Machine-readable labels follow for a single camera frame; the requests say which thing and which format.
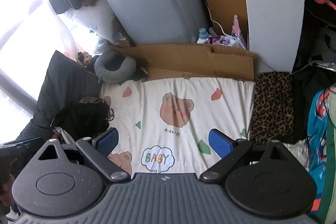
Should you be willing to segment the pink spray bottle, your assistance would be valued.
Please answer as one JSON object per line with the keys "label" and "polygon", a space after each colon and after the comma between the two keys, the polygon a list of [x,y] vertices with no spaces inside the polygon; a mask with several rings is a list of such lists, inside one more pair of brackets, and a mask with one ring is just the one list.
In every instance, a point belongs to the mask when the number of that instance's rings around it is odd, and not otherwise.
{"label": "pink spray bottle", "polygon": [[241,29],[240,29],[240,26],[239,26],[239,20],[238,20],[237,15],[234,15],[232,29],[231,29],[231,36],[234,38],[236,44],[240,48],[243,48],[244,50],[247,49],[247,44],[246,44],[246,42],[243,38]]}

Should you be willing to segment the blue patterned clothing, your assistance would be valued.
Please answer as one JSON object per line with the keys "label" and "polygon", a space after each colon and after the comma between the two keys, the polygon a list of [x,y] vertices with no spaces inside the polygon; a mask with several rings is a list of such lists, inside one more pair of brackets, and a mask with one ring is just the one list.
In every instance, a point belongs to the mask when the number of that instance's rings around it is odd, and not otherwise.
{"label": "blue patterned clothing", "polygon": [[335,85],[314,96],[307,136],[309,174],[317,186],[310,215],[319,223],[335,223]]}

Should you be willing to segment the brown cardboard sheet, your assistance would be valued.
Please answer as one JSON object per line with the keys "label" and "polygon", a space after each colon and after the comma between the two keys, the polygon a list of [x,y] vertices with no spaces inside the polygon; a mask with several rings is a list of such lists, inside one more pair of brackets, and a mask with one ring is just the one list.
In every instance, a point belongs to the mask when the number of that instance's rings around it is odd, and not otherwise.
{"label": "brown cardboard sheet", "polygon": [[121,53],[149,69],[153,79],[213,76],[253,81],[256,76],[256,55],[241,48],[197,42],[140,46],[133,43],[122,48]]}

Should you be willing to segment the white pillow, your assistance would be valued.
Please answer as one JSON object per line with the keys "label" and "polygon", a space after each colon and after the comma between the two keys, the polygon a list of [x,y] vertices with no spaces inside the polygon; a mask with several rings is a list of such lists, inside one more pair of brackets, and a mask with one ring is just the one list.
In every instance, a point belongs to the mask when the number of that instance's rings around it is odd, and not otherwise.
{"label": "white pillow", "polygon": [[120,32],[114,24],[117,18],[106,0],[97,0],[94,6],[82,6],[78,10],[70,8],[59,17],[68,26],[79,24],[112,44],[118,44]]}

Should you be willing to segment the black garment pile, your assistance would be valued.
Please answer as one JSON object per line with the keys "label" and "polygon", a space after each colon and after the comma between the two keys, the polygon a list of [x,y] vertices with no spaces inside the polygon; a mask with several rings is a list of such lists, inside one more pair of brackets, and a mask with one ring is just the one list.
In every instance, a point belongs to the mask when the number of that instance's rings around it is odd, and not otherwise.
{"label": "black garment pile", "polygon": [[77,141],[83,137],[95,138],[104,133],[113,119],[114,111],[105,102],[75,103],[57,114],[51,126],[60,127]]}

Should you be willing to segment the purple white detergent bag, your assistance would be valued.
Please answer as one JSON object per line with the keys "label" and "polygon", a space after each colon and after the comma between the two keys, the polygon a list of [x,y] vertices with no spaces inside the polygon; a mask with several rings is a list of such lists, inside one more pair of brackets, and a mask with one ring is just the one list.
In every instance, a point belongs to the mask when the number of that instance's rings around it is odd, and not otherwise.
{"label": "purple white detergent bag", "polygon": [[242,48],[246,50],[246,45],[239,39],[230,35],[211,36],[209,43],[214,45],[222,45],[228,47]]}

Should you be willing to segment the small doll toy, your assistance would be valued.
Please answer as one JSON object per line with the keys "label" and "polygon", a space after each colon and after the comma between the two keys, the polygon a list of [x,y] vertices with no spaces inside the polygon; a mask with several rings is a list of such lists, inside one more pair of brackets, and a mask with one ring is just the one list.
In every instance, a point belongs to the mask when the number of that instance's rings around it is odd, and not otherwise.
{"label": "small doll toy", "polygon": [[99,58],[99,55],[92,57],[88,52],[78,52],[77,58],[85,67],[89,67],[95,64],[96,60]]}

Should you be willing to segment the white cartoon bear bedsheet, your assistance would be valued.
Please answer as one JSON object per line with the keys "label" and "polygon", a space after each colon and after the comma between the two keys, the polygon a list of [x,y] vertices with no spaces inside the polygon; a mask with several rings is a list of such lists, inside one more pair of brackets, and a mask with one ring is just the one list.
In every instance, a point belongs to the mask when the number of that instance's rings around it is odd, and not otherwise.
{"label": "white cartoon bear bedsheet", "polygon": [[221,159],[217,129],[246,138],[255,83],[213,77],[105,84],[118,143],[108,158],[129,174],[201,174]]}

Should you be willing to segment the leopard print garment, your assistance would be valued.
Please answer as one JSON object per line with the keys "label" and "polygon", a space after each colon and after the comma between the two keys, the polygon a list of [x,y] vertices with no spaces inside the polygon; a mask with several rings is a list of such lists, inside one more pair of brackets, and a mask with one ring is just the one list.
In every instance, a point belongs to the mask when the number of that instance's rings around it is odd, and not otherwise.
{"label": "leopard print garment", "polygon": [[288,142],[293,133],[293,98],[289,72],[260,73],[256,78],[249,140]]}

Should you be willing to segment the white detergent bottle teal cap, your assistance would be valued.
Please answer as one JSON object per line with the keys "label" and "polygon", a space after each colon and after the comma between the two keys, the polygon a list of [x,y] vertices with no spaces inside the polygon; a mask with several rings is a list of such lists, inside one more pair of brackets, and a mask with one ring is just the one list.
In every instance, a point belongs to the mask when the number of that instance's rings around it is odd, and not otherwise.
{"label": "white detergent bottle teal cap", "polygon": [[210,35],[205,28],[199,29],[199,37],[197,44],[207,44],[209,42]]}

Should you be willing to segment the grey neck pillow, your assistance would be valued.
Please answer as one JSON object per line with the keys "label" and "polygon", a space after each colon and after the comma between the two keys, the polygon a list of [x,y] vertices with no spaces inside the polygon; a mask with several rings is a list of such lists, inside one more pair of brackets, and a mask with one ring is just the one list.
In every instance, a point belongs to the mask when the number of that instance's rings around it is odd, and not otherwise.
{"label": "grey neck pillow", "polygon": [[101,54],[94,62],[98,83],[116,84],[128,80],[137,67],[135,59],[125,57],[117,51]]}

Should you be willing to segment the white curved wall partition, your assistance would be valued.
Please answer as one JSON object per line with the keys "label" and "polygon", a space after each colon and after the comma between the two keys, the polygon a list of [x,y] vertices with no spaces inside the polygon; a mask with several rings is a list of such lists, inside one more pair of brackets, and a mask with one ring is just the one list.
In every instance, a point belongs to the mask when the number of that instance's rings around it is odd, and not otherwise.
{"label": "white curved wall partition", "polygon": [[249,48],[258,72],[293,69],[301,37],[305,0],[246,0]]}

